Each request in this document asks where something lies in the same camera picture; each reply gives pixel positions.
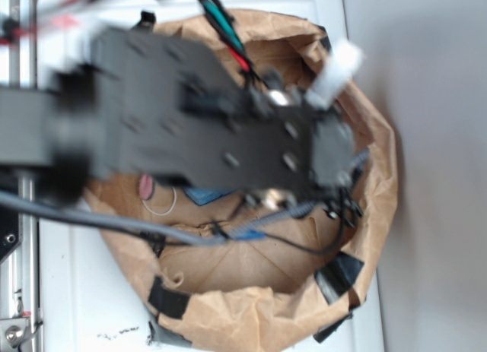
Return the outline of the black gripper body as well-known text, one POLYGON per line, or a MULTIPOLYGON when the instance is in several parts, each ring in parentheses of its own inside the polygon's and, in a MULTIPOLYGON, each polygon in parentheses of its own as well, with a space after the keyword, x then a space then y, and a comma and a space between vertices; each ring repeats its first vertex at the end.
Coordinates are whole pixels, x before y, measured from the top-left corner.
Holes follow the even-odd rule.
POLYGON ((347 227, 355 227, 363 213, 352 193, 364 158, 355 153, 353 132, 340 109, 319 110, 315 119, 310 167, 313 199, 330 217, 337 216, 347 227))

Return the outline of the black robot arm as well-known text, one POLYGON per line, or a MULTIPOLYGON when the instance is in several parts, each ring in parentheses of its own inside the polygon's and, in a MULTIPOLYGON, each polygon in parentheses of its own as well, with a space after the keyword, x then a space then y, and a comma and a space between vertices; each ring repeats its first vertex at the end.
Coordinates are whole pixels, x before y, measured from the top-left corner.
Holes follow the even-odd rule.
POLYGON ((87 182, 146 175, 158 185, 232 196, 243 207, 314 207, 353 227, 362 160, 339 109, 265 74, 237 84, 207 46, 106 29, 89 62, 52 73, 45 90, 1 88, 1 202, 32 176, 43 198, 77 200, 87 182))

